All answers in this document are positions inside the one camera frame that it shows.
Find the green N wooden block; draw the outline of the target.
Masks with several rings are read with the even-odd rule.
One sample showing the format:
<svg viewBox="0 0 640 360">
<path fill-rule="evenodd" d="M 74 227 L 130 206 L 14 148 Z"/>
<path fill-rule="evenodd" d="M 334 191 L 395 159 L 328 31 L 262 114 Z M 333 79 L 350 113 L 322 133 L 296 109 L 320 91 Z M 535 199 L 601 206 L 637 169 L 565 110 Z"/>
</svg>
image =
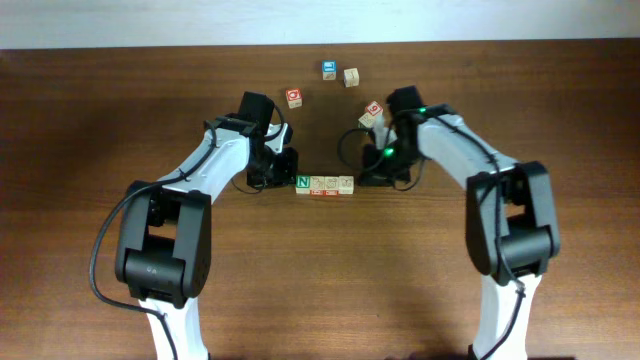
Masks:
<svg viewBox="0 0 640 360">
<path fill-rule="evenodd" d="M 295 191 L 297 194 L 309 195 L 311 193 L 311 177 L 308 175 L 297 175 Z"/>
</svg>

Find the plain butterfly wooden block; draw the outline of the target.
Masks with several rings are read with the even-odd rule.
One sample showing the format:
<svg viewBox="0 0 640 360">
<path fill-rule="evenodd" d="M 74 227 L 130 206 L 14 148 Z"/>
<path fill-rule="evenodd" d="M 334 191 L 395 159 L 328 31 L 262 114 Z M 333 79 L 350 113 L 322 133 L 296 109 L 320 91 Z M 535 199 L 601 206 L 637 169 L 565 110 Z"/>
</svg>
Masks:
<svg viewBox="0 0 640 360">
<path fill-rule="evenodd" d="M 339 176 L 338 190 L 340 195 L 351 195 L 354 193 L 354 177 Z"/>
</svg>

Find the plain picture wooden block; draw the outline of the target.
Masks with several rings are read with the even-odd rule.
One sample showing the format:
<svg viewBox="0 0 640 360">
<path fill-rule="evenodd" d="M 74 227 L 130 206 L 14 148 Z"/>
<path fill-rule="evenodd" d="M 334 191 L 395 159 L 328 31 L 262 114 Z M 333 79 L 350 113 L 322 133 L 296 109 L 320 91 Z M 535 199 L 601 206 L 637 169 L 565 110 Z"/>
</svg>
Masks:
<svg viewBox="0 0 640 360">
<path fill-rule="evenodd" d="M 311 195 L 324 195 L 325 190 L 326 190 L 326 185 L 325 185 L 324 176 L 310 177 L 310 194 Z"/>
</svg>

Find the red sided picture block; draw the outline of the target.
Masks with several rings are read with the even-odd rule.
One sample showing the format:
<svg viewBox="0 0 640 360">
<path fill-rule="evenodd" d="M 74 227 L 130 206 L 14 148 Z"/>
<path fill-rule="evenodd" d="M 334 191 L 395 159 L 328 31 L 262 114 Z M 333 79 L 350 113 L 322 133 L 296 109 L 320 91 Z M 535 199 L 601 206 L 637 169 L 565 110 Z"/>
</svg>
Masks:
<svg viewBox="0 0 640 360">
<path fill-rule="evenodd" d="M 324 194 L 327 196 L 337 196 L 339 194 L 339 178 L 336 176 L 324 177 Z"/>
</svg>

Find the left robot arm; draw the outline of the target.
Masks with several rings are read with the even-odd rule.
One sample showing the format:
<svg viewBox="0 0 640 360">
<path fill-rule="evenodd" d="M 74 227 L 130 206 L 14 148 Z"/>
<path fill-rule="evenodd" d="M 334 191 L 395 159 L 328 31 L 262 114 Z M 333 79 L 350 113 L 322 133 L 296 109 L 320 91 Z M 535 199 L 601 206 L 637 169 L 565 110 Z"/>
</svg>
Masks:
<svg viewBox="0 0 640 360">
<path fill-rule="evenodd" d="M 155 182 L 135 181 L 122 206 L 115 276 L 138 300 L 160 359 L 207 359 L 198 297 L 212 255 L 211 206 L 240 172 L 252 193 L 295 181 L 292 129 L 264 94 L 245 92 L 235 113 L 204 123 L 198 147 Z"/>
</svg>

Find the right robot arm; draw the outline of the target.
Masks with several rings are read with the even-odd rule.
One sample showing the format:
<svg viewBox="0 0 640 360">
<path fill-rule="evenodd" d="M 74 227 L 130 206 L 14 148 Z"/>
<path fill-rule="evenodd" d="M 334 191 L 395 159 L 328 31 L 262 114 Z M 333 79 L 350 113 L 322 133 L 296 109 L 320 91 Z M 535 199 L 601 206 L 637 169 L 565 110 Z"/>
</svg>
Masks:
<svg viewBox="0 0 640 360">
<path fill-rule="evenodd" d="M 533 296 L 561 239 L 551 178 L 476 135 L 447 104 L 426 105 L 414 86 L 386 99 L 389 124 L 375 122 L 358 184 L 412 183 L 416 162 L 433 161 L 465 191 L 465 243 L 481 275 L 482 299 L 471 359 L 524 359 Z"/>
</svg>

